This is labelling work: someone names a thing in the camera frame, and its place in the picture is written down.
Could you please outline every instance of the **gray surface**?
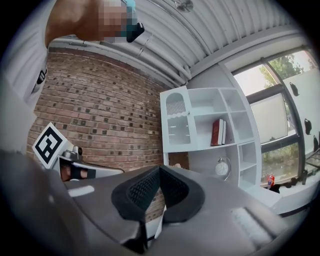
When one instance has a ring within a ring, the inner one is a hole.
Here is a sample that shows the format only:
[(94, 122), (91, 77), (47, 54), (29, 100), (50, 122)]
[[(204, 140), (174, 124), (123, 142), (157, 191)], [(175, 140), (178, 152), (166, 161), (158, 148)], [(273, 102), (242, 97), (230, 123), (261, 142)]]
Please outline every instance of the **gray surface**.
[(170, 168), (198, 182), (205, 192), (205, 202), (199, 213), (187, 222), (164, 225), (146, 255), (241, 256), (255, 252), (250, 239), (233, 222), (231, 210), (234, 208), (247, 207), (259, 212), (261, 219), (272, 223), (269, 229), (274, 234), (280, 235), (286, 230), (280, 217), (241, 189), (200, 173)]
[(74, 197), (74, 202), (99, 228), (110, 234), (116, 241), (123, 243), (130, 238), (135, 238), (139, 229), (137, 221), (125, 220), (120, 215), (111, 201), (112, 191), (121, 183), (141, 174), (150, 168), (126, 172), (119, 175), (97, 179), (83, 179), (65, 182), (67, 189), (92, 186), (94, 192)]
[[(9, 206), (38, 241), (60, 255), (136, 255), (118, 242), (134, 237), (138, 224), (123, 220), (111, 203), (111, 192), (120, 183), (149, 168), (119, 175), (63, 183), (54, 170), (42, 171), (37, 163), (16, 153), (0, 151), (0, 182)], [(286, 237), (282, 219), (244, 191), (193, 171), (172, 167), (196, 181), (205, 192), (198, 214), (187, 222), (163, 226), (159, 238), (145, 253), (163, 255), (248, 255), (256, 248), (231, 210), (246, 207), (267, 220), (269, 233), (277, 237), (257, 255), (270, 255)], [(71, 198), (68, 189), (93, 186), (95, 192)]]

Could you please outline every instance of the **window frame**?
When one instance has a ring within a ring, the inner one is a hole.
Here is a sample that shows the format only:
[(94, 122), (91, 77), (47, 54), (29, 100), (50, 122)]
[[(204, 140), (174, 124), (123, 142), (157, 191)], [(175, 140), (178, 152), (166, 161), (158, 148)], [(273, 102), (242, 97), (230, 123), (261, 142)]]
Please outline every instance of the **window frame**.
[[(292, 48), (292, 49), (289, 49), (286, 51), (279, 52), (277, 54), (273, 54), (268, 57), (262, 57), (258, 61), (252, 62), (246, 66), (243, 66), (243, 67), (231, 72), (232, 75), (235, 76), (239, 73), (242, 73), (244, 71), (252, 69), (256, 66), (263, 65), (268, 70), (268, 72), (271, 74), (271, 76), (274, 78), (276, 85), (271, 86), (266, 89), (263, 89), (261, 91), (257, 91), (253, 94), (250, 94), (250, 95), (246, 96), (246, 98), (247, 98), (249, 104), (251, 105), (253, 103), (262, 101), (262, 100), (267, 99), (269, 97), (272, 97), (274, 95), (277, 95), (280, 93), (282, 94), (283, 99), (285, 100), (286, 104), (288, 105), (289, 111), (292, 115), (293, 124), (294, 124), (296, 133), (292, 134), (292, 135), (288, 135), (288, 136), (280, 138), (280, 139), (276, 139), (274, 141), (270, 141), (270, 142), (266, 142), (266, 143), (261, 144), (261, 154), (266, 153), (266, 152), (270, 152), (270, 151), (274, 151), (277, 149), (281, 149), (286, 146), (298, 143), (298, 173), (295, 177), (298, 177), (299, 179), (301, 178), (302, 172), (305, 169), (305, 165), (306, 165), (305, 139), (304, 139), (304, 130), (303, 130), (302, 122), (300, 120), (296, 104), (295, 104), (288, 88), (286, 87), (286, 85), (285, 85), (284, 81), (282, 80), (282, 78), (280, 77), (280, 75), (275, 71), (275, 69), (271, 66), (271, 64), (269, 62), (274, 59), (277, 59), (279, 57), (294, 54), (294, 53), (297, 53), (300, 51), (305, 51), (306, 54), (308, 55), (308, 57), (311, 59), (311, 61), (316, 66), (316, 68), (319, 68), (319, 66), (318, 66), (316, 60), (314, 59), (311, 51), (309, 50), (309, 48), (303, 45), (300, 47), (296, 47), (296, 48)], [(285, 182), (287, 182), (287, 180), (281, 181), (281, 182), (279, 182), (279, 184), (285, 183)]]

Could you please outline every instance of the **brick wall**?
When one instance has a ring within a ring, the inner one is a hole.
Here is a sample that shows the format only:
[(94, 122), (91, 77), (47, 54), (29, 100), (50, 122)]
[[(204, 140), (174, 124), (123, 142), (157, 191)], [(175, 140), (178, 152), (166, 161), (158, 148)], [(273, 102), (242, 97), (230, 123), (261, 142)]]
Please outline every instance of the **brick wall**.
[[(163, 163), (160, 92), (168, 88), (117, 60), (85, 51), (50, 49), (48, 74), (35, 107), (27, 153), (52, 122), (86, 162), (131, 171)], [(147, 220), (163, 210), (161, 193)]]

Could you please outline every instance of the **white ceiling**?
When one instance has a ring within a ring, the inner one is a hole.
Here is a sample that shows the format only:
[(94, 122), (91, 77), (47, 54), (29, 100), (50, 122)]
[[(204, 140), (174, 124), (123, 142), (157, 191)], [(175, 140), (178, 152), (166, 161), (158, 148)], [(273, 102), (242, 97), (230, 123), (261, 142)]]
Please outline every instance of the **white ceiling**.
[(137, 0), (138, 20), (145, 33), (131, 44), (96, 43), (101, 50), (120, 54), (122, 61), (132, 66), (136, 62), (177, 87), (192, 78), (190, 68), (213, 53), (254, 34), (291, 24), (290, 18), (268, 0), (192, 1), (193, 11), (182, 13), (171, 0)]

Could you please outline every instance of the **white shirt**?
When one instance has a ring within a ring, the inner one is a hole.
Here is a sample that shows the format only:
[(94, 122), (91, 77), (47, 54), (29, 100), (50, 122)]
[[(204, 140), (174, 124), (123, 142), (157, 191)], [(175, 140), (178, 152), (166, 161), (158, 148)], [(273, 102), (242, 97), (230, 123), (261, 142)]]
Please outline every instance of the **white shirt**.
[(55, 3), (56, 0), (45, 0), (34, 10), (12, 39), (1, 63), (2, 74), (32, 110), (45, 83), (48, 55), (45, 35)]
[(56, 0), (44, 0), (20, 27), (3, 55), (0, 149), (26, 152), (29, 130), (36, 120), (34, 109), (45, 83), (45, 35), (55, 3)]

